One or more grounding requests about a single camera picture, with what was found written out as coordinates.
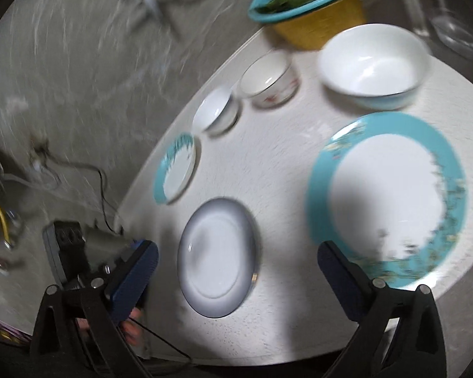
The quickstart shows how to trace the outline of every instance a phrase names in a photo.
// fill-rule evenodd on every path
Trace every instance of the white bowl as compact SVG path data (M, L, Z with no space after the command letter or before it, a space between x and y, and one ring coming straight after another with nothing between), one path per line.
M193 118L193 133L206 131L216 136L235 124L238 115L238 102L228 87L218 87L203 100Z
M319 77L357 104L393 110L412 103L430 68L430 50L412 32L365 24L335 35L319 53Z
M291 98L300 79L289 55L273 51L254 62L240 80L240 92L261 108L283 104Z

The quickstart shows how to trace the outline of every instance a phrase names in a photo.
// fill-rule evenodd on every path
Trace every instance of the bowl rim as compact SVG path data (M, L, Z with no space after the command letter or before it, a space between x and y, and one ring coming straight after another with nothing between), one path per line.
M210 122L208 122L208 123L207 122L196 123L197 121L200 122L202 109L204 109L203 105L206 103L207 99L212 94L214 94L215 92L218 92L218 91L224 91L223 93L225 95L225 98L227 97L225 105L223 107L217 109L217 111L213 114L213 119ZM219 118L219 116L222 114L224 109L226 109L227 105L230 103L231 96L232 96L231 88L227 87L226 85L219 85L218 87L216 87L212 91L210 91L207 94L207 96L205 98L203 98L202 103L200 103L200 105L198 106L198 109L196 110L195 115L193 116L193 122L191 123L192 130L193 131L198 131L199 130L200 132L203 132L203 131L206 131L208 128L210 128L214 124L214 122L217 120L217 118Z
M393 92L391 94L383 94L383 95L382 94L359 93L355 90L351 90L351 89L347 89L345 87L342 87L338 83L334 82L328 76L328 74L325 72L325 69L324 69L325 66L323 64L323 53L326 52L325 50L329 48L329 45L335 39L337 39L339 36L341 36L343 34L350 34L350 33L354 32L354 30L360 29L360 28L363 28L363 27L394 29L395 31L402 32L404 35L408 35L413 40L418 42L419 45L424 50L424 54L426 54L426 57L427 57L427 59L426 59L426 69L424 70L424 75L421 78L419 78L416 83L414 83L413 85L411 85L407 89L403 89L403 90L399 90L397 92ZM411 32L407 29L404 29L404 28L398 27L398 26L393 26L391 24L380 24L380 23L362 24L360 26L355 26L355 27L349 28L345 31L342 31L342 32L338 33L337 35L335 35L333 38L331 38L331 40L329 40L324 45L324 47L319 51L319 54L318 54L318 57L317 57L317 71L318 71L318 74L319 74L319 78L321 79L323 84L325 84L328 88L333 89L336 92L339 92L341 94L350 95L352 97L360 97L360 98L387 98L387 97L392 97L393 95L404 94L404 93L410 92L410 91L420 87L420 85L422 85L424 83L424 81L427 79L427 77L431 73L431 56L432 56L432 52L431 52L430 48L428 47L428 45L423 40L421 40L418 35L414 34L413 32Z
M251 5L248 8L248 17L255 22L260 23L273 23L281 22L284 20L290 20L291 18L305 14L309 11L313 11L317 8L322 8L336 0L314 0L308 4L302 5L301 7L293 8L292 10L277 12L273 14L261 14L256 11L257 7L263 5L263 0L252 0Z
M284 68L284 70L281 72L281 74L276 78L275 81L273 81L270 85L268 85L266 88L264 89L260 89L258 91L255 91L255 92L252 92L252 93L249 93L245 90L243 90L242 88L242 80L243 80L243 77L245 77L245 75L247 74L247 72L259 61L261 61L263 58L265 57L268 57L269 55L273 55L273 54L283 54L285 57L286 57L286 60L288 62L288 65ZM281 79L283 77L283 75L288 71L289 68L291 68L291 66L293 65L293 60L291 58L291 55L289 54L289 52L287 52L286 50L283 50L283 49L279 49L279 50L271 50L269 52L267 52L265 55L262 55L261 57L259 57L258 59L256 59L251 65L249 65L247 67L247 69L245 70L245 72L242 74L240 80L238 81L238 91L245 97L245 98L253 98L255 97L256 95L259 95L259 94L262 94L263 92L265 92L267 89L271 88L272 86L274 86L279 79Z

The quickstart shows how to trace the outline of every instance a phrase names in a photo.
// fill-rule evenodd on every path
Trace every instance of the large dinner plate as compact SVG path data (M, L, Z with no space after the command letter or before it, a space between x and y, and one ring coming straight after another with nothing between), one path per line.
M310 177L312 239L333 240L370 278L405 287L458 241L463 169L435 128L400 112L374 113L336 133Z
M177 256L180 287L189 305L209 318L224 317L256 281L256 227L240 203L209 200L184 228Z

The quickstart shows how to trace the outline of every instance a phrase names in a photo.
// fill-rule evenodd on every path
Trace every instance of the yellow basket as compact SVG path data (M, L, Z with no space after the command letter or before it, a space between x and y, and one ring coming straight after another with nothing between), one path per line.
M319 50L339 32L364 23L366 19L360 0L336 0L318 10L271 26L294 46Z

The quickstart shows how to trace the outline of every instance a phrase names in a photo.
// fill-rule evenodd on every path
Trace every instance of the bolt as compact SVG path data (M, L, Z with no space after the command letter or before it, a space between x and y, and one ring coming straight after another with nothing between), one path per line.
M384 288L387 284L385 283L384 280L382 279L373 279L372 280L372 284L376 287L376 288Z
M52 284L46 288L46 293L49 295L53 295L57 291L58 291L58 286L55 284Z
M431 292L431 289L425 284L421 284L419 290L421 290L422 294L429 294Z
M101 277L91 280L91 287L98 288L101 286L103 286L103 279Z

